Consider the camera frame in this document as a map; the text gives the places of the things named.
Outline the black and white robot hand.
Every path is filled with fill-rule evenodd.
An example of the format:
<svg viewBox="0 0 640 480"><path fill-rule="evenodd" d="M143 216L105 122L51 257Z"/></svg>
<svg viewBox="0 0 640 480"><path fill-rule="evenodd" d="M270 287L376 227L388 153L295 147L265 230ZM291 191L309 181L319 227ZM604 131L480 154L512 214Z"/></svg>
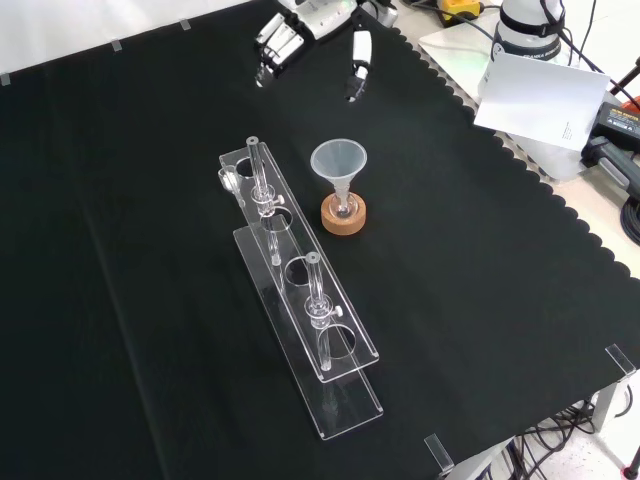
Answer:
<svg viewBox="0 0 640 480"><path fill-rule="evenodd" d="M345 98L353 103L365 90L371 69L371 33L356 20L357 1L281 1L276 13L259 31L254 45L259 60L255 83L267 87L310 47L354 27L351 73Z"/></svg>

